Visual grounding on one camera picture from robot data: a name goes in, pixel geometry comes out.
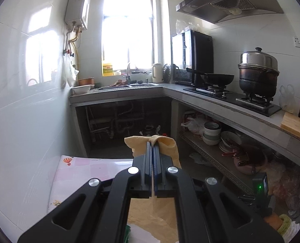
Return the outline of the person's right hand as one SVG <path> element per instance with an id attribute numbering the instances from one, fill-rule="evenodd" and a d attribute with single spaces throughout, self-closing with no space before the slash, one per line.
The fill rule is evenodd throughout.
<path id="1" fill-rule="evenodd" d="M 275 230 L 278 230 L 283 224 L 283 220 L 276 213 L 272 213 L 270 216 L 266 216 L 263 219 Z"/>

